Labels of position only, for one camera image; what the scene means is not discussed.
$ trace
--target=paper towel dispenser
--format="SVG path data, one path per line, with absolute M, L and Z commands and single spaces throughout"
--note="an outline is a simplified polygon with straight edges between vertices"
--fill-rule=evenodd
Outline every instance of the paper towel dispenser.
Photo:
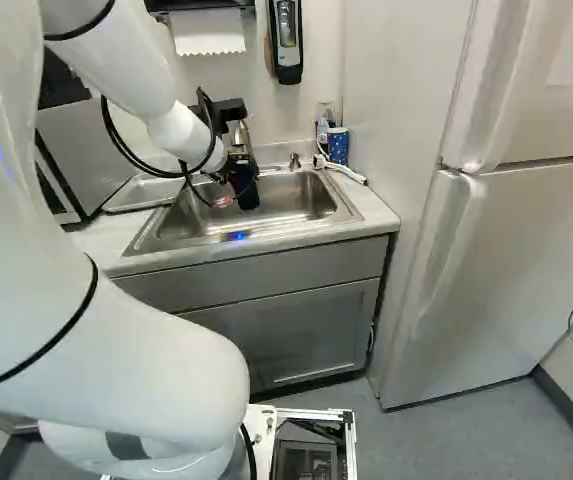
M 149 12 L 172 12 L 202 8 L 255 8 L 255 0 L 146 0 Z

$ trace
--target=countertop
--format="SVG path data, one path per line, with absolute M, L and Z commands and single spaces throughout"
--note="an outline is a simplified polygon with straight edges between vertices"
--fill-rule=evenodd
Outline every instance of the countertop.
M 154 209 L 118 215 L 101 214 L 84 228 L 69 232 L 75 245 L 90 255 L 109 277 L 246 257 L 280 250 L 393 233 L 399 230 L 399 217 L 367 186 L 345 175 L 330 172 L 331 178 L 357 208 L 362 221 L 293 232 L 288 236 L 247 238 L 172 251 L 122 257 Z

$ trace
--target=soap dispenser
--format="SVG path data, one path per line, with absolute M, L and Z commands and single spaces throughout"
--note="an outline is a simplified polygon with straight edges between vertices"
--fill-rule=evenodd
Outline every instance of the soap dispenser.
M 274 73 L 281 85 L 302 81 L 304 47 L 301 0 L 266 0 Z

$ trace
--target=faucet handle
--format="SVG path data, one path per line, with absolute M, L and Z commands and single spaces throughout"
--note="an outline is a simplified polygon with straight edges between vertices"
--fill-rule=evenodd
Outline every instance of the faucet handle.
M 299 161 L 299 154 L 297 152 L 290 154 L 290 163 L 288 164 L 288 168 L 291 170 L 294 170 L 295 168 L 302 168 L 302 164 Z

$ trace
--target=paper towel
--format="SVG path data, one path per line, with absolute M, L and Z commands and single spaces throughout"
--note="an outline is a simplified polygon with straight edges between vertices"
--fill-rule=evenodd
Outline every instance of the paper towel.
M 178 55 L 246 51 L 239 8 L 185 10 L 169 17 Z

